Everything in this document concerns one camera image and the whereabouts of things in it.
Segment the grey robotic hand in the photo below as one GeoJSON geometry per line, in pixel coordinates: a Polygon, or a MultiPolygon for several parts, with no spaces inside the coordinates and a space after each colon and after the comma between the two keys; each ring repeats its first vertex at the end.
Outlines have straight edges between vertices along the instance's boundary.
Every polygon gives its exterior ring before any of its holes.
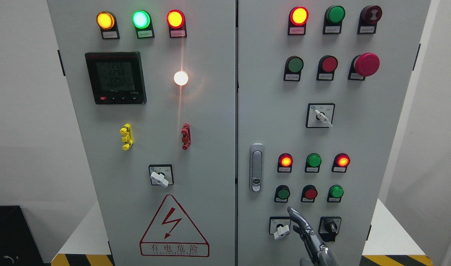
{"type": "Polygon", "coordinates": [[[300,266],[338,266],[334,253],[324,244],[307,220],[292,207],[287,207],[290,219],[297,224],[293,230],[299,234],[304,243],[307,257],[300,259],[300,266]]]}

